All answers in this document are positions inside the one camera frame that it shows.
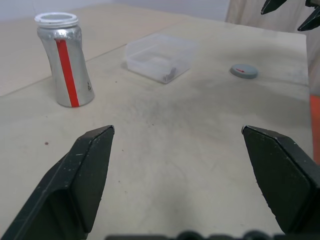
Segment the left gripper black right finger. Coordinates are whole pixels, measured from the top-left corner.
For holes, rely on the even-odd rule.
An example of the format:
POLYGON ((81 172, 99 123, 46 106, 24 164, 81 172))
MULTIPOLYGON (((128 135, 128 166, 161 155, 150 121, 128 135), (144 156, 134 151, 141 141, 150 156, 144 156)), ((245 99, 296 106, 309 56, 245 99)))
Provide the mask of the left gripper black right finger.
POLYGON ((320 233, 320 167, 290 137, 245 125, 256 182, 286 234, 320 233))

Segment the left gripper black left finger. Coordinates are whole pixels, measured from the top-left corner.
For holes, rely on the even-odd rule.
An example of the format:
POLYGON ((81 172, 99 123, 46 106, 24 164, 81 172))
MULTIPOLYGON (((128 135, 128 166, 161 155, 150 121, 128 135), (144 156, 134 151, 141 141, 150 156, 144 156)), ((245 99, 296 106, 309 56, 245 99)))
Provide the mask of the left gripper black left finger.
POLYGON ((115 129, 80 136, 42 177, 3 240, 85 240, 92 231, 107 179, 115 129))

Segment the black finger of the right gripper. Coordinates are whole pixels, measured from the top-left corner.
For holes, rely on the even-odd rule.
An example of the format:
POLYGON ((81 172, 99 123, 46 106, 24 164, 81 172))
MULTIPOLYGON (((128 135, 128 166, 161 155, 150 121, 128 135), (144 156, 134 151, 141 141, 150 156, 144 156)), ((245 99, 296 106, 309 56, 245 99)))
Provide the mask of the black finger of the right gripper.
POLYGON ((277 10, 280 6, 282 6, 286 0, 266 0, 263 4, 263 7, 260 11, 261 15, 268 14, 277 10))
POLYGON ((297 28, 299 32, 310 31, 320 26, 320 6, 297 28))

